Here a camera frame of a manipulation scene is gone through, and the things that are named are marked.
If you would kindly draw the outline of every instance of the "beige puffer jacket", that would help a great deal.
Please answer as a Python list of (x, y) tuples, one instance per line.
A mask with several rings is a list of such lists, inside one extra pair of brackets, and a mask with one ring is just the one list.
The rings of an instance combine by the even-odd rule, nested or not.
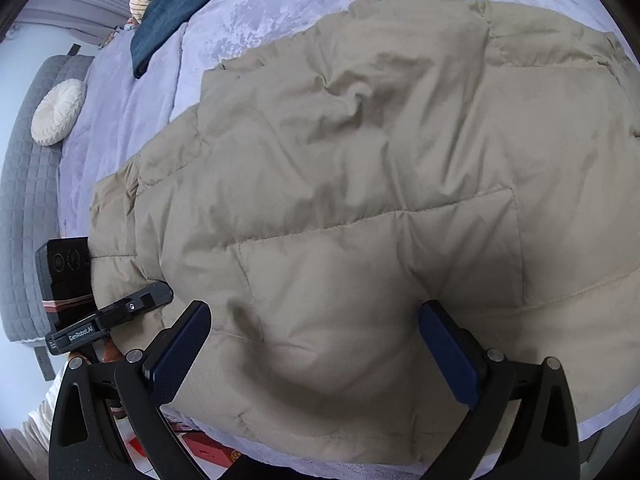
[(614, 36), (554, 12), (359, 0), (207, 72), (98, 184), (97, 301), (174, 288), (123, 350), (207, 301), (174, 406), (293, 455), (437, 455), (465, 411), (429, 298), (486, 348), (557, 356), (585, 420), (640, 382), (638, 103)]

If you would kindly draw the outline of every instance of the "gray quilted headboard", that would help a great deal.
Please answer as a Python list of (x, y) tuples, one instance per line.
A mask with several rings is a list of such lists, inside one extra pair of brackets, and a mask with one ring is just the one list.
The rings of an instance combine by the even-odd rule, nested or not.
[(49, 321), (35, 269), (35, 251), (58, 238), (56, 175), (62, 143), (39, 146), (31, 119), (43, 97), (66, 79), (84, 80), (93, 57), (53, 56), (31, 83), (11, 132), (0, 176), (0, 316), (9, 341), (42, 339)]

